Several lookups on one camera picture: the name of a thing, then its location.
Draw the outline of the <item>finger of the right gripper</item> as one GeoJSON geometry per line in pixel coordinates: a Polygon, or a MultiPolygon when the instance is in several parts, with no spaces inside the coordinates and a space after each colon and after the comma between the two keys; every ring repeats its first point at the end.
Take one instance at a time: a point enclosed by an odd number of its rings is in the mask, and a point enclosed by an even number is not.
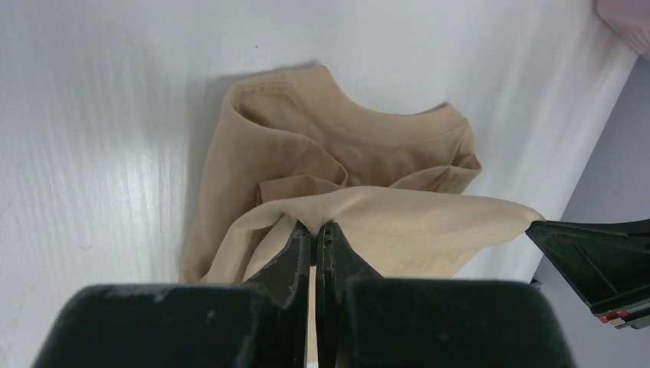
{"type": "Polygon", "coordinates": [[[602,323],[649,326],[648,220],[535,221],[526,234],[602,323]]]}

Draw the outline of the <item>beige t shirt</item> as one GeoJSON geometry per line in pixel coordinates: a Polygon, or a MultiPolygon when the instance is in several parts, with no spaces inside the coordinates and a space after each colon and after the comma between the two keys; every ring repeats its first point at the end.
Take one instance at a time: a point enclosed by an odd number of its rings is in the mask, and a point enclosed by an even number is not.
{"type": "Polygon", "coordinates": [[[481,170],[451,104],[380,113],[352,102],[324,66],[243,80],[222,102],[179,278],[243,282],[297,223],[317,234],[329,221],[383,276],[450,278],[541,220],[466,195],[481,170]]]}

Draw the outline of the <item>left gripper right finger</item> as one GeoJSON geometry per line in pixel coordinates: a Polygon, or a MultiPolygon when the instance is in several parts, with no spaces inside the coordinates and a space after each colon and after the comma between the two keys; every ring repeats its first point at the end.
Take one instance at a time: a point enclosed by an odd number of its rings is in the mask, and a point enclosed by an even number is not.
{"type": "Polygon", "coordinates": [[[553,311],[513,281],[384,278],[325,224],[316,246],[321,367],[572,367],[553,311]]]}

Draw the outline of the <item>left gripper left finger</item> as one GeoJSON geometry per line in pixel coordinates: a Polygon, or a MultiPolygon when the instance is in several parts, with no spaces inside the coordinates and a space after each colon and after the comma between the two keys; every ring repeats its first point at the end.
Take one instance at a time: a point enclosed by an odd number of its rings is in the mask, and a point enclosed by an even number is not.
{"type": "Polygon", "coordinates": [[[36,367],[304,367],[311,233],[243,284],[103,284],[78,291],[36,367]]]}

